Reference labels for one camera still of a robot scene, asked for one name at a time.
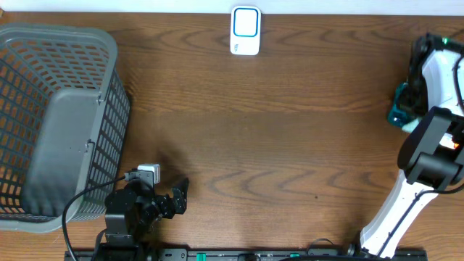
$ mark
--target white wall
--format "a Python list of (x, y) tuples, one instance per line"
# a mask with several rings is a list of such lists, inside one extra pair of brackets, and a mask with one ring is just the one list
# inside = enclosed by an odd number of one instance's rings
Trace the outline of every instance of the white wall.
[(5, 11), (229, 13), (252, 5), (264, 14), (464, 15), (464, 0), (0, 0)]

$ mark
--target basket bottom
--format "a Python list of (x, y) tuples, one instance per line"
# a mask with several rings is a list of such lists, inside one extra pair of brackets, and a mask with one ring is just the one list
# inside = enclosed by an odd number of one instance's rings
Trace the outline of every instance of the basket bottom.
[(98, 97), (65, 89), (51, 98), (21, 195), (24, 211), (58, 217), (75, 195)]

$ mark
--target blue rounded square outline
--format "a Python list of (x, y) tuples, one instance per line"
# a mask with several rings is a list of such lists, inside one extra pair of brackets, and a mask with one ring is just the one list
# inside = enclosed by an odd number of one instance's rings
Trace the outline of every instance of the blue rounded square outline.
[[(235, 32), (235, 21), (236, 21), (236, 13), (238, 10), (253, 10), (256, 12), (256, 31), (254, 32), (254, 35), (253, 36), (242, 36), (242, 35), (238, 35), (236, 32)], [(253, 9), (253, 8), (237, 8), (235, 9), (235, 11), (233, 11), (233, 34), (235, 36), (238, 36), (238, 37), (255, 37), (257, 34), (258, 34), (258, 11), (256, 9)]]

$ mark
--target wooden table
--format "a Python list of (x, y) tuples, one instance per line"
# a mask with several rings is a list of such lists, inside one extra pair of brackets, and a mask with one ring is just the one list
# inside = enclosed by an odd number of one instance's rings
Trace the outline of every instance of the wooden table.
[[(191, 180), (186, 214), (159, 223), (153, 242), (305, 248), (322, 237), (348, 244), (373, 219), (407, 136), (386, 114), (407, 76), (410, 42), (426, 32), (460, 38), (464, 18), (265, 15), (256, 57), (229, 52), (224, 14), (0, 21), (95, 27), (115, 38), (133, 97), (121, 169), (159, 162), (159, 191)], [(439, 196), (401, 245), (424, 247), (430, 260), (462, 257), (462, 197)], [(103, 228), (102, 218), (69, 224), (72, 245), (93, 248)], [(61, 230), (0, 237), (2, 260), (62, 260), (65, 251)]]

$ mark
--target basket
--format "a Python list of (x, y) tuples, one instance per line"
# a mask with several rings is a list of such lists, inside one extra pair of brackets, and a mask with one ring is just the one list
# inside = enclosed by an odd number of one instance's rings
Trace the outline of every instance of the basket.
[[(0, 27), (0, 229), (45, 233), (65, 205), (115, 178), (129, 101), (104, 31)], [(112, 186), (80, 197), (68, 221), (95, 219)]]

